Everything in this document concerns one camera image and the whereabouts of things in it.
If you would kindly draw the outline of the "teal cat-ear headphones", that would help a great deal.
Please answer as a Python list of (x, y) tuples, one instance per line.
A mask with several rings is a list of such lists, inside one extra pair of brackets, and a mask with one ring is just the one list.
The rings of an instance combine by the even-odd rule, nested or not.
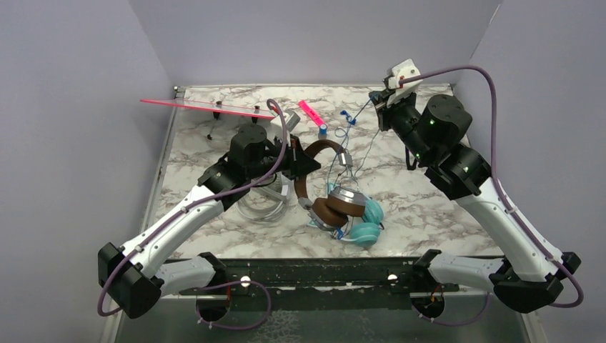
[(360, 223), (353, 224), (349, 229), (350, 223), (347, 214), (338, 212), (327, 205), (327, 199), (317, 198), (316, 201), (306, 208), (310, 222), (309, 225), (321, 229), (332, 239), (350, 242), (358, 247), (371, 247), (377, 243), (377, 240), (384, 229), (382, 221), (384, 212), (380, 204), (366, 195), (364, 199), (364, 214), (359, 218)]

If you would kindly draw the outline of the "blue grey stamp cylinder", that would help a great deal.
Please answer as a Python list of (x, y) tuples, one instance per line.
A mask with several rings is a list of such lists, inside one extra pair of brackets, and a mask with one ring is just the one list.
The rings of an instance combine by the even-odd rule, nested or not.
[(318, 139), (323, 140), (327, 138), (328, 127), (326, 124), (318, 126)]

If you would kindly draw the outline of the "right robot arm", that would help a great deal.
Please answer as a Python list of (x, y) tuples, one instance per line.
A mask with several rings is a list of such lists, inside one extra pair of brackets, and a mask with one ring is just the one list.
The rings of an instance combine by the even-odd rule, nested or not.
[(438, 94), (418, 111), (415, 94), (394, 104), (387, 97), (386, 91), (369, 94), (380, 130), (393, 131), (431, 184), (467, 211), (503, 253), (478, 259), (431, 249), (413, 265), (414, 285), (423, 291), (438, 284), (481, 289), (520, 313), (554, 305), (580, 258), (546, 242), (536, 245), (539, 234), (496, 189), (489, 163), (462, 143), (472, 116), (459, 99)]

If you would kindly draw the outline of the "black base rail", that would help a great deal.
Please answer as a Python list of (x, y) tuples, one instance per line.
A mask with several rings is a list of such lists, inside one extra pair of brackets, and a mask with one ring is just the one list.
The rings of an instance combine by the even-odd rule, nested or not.
[(242, 277), (264, 285), (272, 309), (285, 311), (403, 309), (410, 297), (430, 299), (456, 292), (455, 284), (438, 285), (413, 268), (414, 257), (223, 259), (220, 282)]

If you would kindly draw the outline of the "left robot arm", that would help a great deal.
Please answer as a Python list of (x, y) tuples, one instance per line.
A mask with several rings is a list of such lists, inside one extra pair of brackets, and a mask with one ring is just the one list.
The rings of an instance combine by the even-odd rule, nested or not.
[(263, 126), (244, 124), (230, 141), (229, 151), (211, 165), (189, 193), (159, 222), (120, 247), (108, 243), (98, 253), (102, 287), (97, 305), (103, 317), (106, 297), (129, 318), (146, 314), (160, 298), (192, 288), (213, 294), (224, 286), (222, 264), (211, 253), (168, 263), (170, 255), (214, 218), (236, 204), (249, 190), (277, 173), (298, 179), (320, 168), (304, 152), (297, 136), (286, 129), (268, 139)]

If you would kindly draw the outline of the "pink highlighter marker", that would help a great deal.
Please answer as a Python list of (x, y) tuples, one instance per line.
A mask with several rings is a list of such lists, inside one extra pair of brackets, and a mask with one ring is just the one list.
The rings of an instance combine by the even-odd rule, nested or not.
[(313, 108), (308, 105), (305, 100), (300, 100), (297, 102), (299, 108), (312, 120), (314, 124), (318, 127), (325, 126), (325, 121), (318, 115), (318, 113), (313, 110)]

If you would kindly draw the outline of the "white grey over-ear headphones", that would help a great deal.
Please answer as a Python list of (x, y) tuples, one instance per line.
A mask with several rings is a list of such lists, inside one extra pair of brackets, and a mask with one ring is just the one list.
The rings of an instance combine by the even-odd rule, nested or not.
[(292, 190), (292, 182), (279, 175), (271, 184), (253, 188), (237, 202), (236, 209), (253, 222), (275, 222), (285, 215)]

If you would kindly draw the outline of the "blue wired earbuds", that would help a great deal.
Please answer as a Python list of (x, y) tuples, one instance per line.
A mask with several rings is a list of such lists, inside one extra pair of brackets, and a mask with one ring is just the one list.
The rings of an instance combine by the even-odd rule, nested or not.
[[(335, 130), (335, 135), (338, 139), (341, 140), (339, 143), (344, 149), (346, 149), (350, 155), (351, 151), (349, 150), (349, 142), (351, 140), (350, 131), (357, 124), (357, 117), (371, 104), (373, 96), (367, 100), (367, 102), (362, 106), (362, 108), (353, 116), (351, 116), (347, 111), (342, 111), (341, 114), (345, 116), (347, 125), (344, 128), (338, 128)], [(361, 164), (355, 164), (353, 162), (353, 167), (348, 169), (339, 164), (338, 159), (334, 154), (334, 158), (329, 166), (329, 171), (326, 177), (326, 193), (330, 191), (335, 185), (348, 187), (354, 189), (356, 191), (362, 190), (359, 186), (359, 178), (357, 177), (357, 173), (361, 170), (362, 166), (364, 166), (366, 159), (363, 158)], [(359, 217), (349, 217), (350, 223), (347, 225), (348, 229), (353, 225), (360, 223), (362, 220)]]

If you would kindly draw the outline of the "brown over-ear headphones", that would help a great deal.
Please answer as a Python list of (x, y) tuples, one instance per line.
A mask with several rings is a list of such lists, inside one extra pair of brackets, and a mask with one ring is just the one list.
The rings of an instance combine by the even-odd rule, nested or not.
[[(325, 149), (332, 149), (339, 164), (351, 169), (353, 160), (350, 153), (340, 144), (328, 139), (320, 139), (310, 144), (304, 153), (314, 159)], [(323, 231), (333, 232), (347, 224), (349, 217), (362, 217), (366, 209), (366, 198), (360, 191), (335, 185), (327, 191), (325, 197), (312, 201), (307, 193), (307, 176), (294, 181), (294, 190), (299, 205), (303, 207), (314, 222)]]

